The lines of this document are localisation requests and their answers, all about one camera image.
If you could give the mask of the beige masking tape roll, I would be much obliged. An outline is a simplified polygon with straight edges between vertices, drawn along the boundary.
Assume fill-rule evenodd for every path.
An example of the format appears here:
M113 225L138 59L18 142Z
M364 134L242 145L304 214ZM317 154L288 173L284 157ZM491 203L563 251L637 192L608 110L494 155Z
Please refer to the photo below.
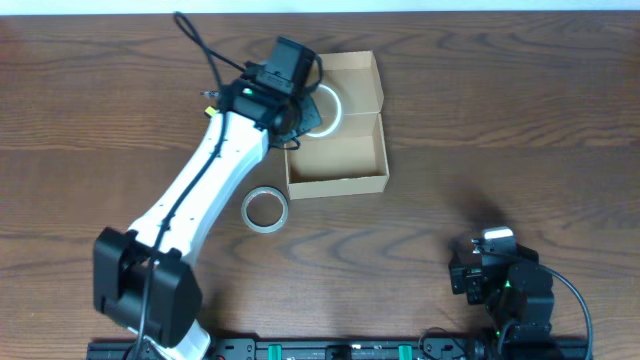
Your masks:
M332 135L340 127L344 115L342 101L338 93L331 87L320 84L311 94L320 124L315 125L306 133L311 138L324 138Z

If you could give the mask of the brown cardboard box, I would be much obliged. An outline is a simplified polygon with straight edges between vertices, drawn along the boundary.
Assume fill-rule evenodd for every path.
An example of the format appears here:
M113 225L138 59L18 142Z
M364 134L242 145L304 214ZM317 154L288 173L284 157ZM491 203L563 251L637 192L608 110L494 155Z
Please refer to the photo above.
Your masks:
M303 136L285 153L292 200L381 193L389 180L382 124L384 94L371 51L323 54L322 84L344 109L340 127L324 138Z

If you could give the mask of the clear tape roll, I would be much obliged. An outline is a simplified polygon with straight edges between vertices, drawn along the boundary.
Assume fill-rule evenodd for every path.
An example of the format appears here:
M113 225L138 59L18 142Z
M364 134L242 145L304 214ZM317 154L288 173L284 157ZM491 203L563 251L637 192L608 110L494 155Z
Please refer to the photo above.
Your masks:
M284 194L271 186L256 187L249 191L241 205L245 225L259 234L273 234L288 220L289 205Z

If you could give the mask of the yellow highlighter marker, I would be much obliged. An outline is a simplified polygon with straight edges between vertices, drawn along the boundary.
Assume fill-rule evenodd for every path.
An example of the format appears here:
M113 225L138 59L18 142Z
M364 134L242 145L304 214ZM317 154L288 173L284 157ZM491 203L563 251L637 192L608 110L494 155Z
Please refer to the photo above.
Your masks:
M204 114L208 117L208 118L212 118L213 116L215 116L217 113L217 110L211 106L208 106L205 110L204 110Z

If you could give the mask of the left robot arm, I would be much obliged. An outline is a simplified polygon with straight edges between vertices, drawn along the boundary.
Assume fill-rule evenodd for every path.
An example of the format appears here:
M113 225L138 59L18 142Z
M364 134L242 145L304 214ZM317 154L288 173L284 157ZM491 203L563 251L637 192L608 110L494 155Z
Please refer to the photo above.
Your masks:
M309 73L248 64L220 89L205 136L161 198L125 232L110 227L93 250L95 309L130 329L125 359L151 346L163 359L201 359L211 343L196 316L193 268L232 193L272 148L321 123Z

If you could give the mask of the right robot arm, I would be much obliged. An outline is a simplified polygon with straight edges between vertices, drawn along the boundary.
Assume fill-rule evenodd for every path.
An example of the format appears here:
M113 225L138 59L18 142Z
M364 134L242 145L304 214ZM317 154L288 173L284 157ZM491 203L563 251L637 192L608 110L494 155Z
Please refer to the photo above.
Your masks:
M555 304L552 275L542 269L538 253L513 235L472 241L478 264L454 254L448 264L452 292L470 305L482 305L491 327L471 338L470 359L563 359L551 336Z

